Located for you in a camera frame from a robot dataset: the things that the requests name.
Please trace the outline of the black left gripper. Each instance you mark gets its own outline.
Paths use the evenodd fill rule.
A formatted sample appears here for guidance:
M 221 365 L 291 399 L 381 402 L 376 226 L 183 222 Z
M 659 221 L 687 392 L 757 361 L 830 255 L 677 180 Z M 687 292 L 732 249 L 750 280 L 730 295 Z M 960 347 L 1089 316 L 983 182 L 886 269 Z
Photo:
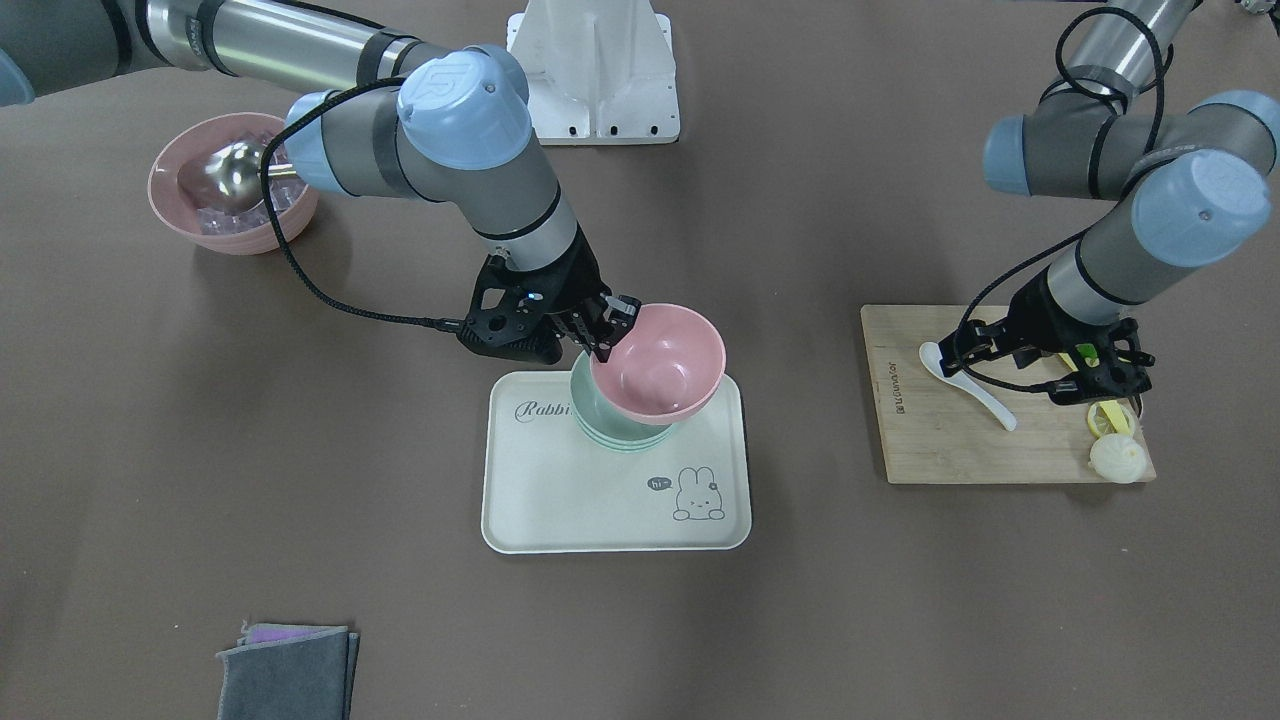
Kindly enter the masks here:
M 993 386 L 1005 386 L 973 369 L 977 363 L 1011 356 L 1016 368 L 1025 369 L 1042 357 L 1071 361 L 1065 373 L 1046 382 L 1053 404 L 1079 405 L 1119 400 L 1123 393 L 1144 393 L 1152 388 L 1148 369 L 1155 357 L 1140 348 L 1138 323 L 1132 318 L 1082 322 L 1061 309 L 1050 292 L 1047 272 L 1038 273 L 1014 296 L 1007 315 L 987 323 L 973 319 L 972 304 L 957 328 L 938 342 L 943 373 L 965 372 Z M 1100 365 L 1087 365 L 1075 345 L 1091 343 L 1098 351 Z

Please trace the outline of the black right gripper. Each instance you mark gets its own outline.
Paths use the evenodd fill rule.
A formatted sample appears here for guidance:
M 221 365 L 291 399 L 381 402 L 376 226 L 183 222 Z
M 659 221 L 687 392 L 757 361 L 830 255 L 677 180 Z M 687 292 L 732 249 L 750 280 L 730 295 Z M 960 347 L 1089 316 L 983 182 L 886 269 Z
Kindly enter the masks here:
M 480 270 L 458 332 L 471 352 L 517 363 L 558 363 L 568 337 L 608 363 L 620 336 L 635 325 L 643 301 L 608 295 L 582 232 L 550 265 L 515 272 L 490 256 Z

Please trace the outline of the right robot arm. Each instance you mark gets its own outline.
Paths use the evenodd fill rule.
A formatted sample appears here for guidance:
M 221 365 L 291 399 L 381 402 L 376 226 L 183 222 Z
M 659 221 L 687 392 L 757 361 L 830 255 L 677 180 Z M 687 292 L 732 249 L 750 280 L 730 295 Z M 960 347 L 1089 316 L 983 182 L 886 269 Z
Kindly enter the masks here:
M 451 50 L 301 1 L 5 1 L 3 104 L 152 68 L 216 70 L 300 94 L 266 154 L 310 187 L 458 208 L 486 245 L 461 319 L 380 314 L 471 352 L 598 361 L 634 331 L 534 129 L 524 68 L 503 47 Z

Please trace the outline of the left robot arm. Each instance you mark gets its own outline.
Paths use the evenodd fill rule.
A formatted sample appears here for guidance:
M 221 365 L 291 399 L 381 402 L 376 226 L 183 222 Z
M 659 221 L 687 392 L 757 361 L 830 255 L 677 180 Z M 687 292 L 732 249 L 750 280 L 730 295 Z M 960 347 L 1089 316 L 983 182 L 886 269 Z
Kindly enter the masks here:
M 1057 405 L 1137 398 L 1155 360 L 1134 307 L 1234 252 L 1271 213 L 1277 102 L 1216 94 L 1164 118 L 1172 38 L 1193 1 L 1108 1 L 1078 17 L 1088 32 L 1028 115 L 986 141 L 989 187 L 1023 196 L 1114 204 L 1052 247 L 1052 263 L 1011 299 L 1007 315 L 963 315 L 940 341 L 945 377 L 1011 357 L 1020 369 L 1066 354 L 1074 370 L 1032 386 Z

